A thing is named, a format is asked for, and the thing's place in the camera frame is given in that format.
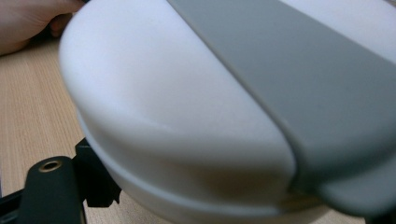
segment curved white housing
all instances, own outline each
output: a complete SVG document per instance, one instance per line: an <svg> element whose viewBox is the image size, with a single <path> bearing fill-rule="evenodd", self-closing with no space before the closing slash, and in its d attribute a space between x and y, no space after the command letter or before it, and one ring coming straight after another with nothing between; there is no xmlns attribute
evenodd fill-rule
<svg viewBox="0 0 396 224"><path fill-rule="evenodd" d="M92 0L60 57L92 148L155 213L296 222L293 211L317 205L288 193L296 167L284 136L165 0Z"/></svg>

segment wooden desk surface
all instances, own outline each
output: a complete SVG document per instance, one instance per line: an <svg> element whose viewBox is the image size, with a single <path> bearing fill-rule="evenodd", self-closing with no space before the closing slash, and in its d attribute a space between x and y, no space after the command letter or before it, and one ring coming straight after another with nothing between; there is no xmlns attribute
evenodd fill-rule
<svg viewBox="0 0 396 224"><path fill-rule="evenodd" d="M0 57L0 179L3 196L22 189L29 168L53 156L74 157L83 138L62 83L58 40ZM122 193L120 204L86 208L88 223L169 223ZM330 211L315 224L362 224Z"/></svg>

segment screw hole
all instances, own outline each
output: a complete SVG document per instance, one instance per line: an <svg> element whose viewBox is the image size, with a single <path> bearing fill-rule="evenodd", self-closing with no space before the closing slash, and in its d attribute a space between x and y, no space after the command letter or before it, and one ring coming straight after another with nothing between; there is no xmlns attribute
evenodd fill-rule
<svg viewBox="0 0 396 224"><path fill-rule="evenodd" d="M41 165L40 168L38 168L38 171L41 173L47 173L47 172L54 171L61 166L62 166L61 161L48 161L48 162L44 163L43 165Z"/></svg>

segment gray plastic panel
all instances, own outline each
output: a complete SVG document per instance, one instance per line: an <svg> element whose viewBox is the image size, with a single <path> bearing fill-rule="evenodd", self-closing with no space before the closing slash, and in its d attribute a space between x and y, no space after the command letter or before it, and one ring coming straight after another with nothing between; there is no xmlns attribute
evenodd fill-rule
<svg viewBox="0 0 396 224"><path fill-rule="evenodd" d="M395 64L276 0L168 2L287 136L294 189L354 215L396 205L395 176L372 172L396 170Z"/></svg>

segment human hand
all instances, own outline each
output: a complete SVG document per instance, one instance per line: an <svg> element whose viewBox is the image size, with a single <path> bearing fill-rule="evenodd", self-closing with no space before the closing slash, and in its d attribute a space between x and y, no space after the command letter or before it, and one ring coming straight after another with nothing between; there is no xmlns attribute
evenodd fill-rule
<svg viewBox="0 0 396 224"><path fill-rule="evenodd" d="M49 25L60 36L81 0L0 0L0 55L25 47Z"/></svg>

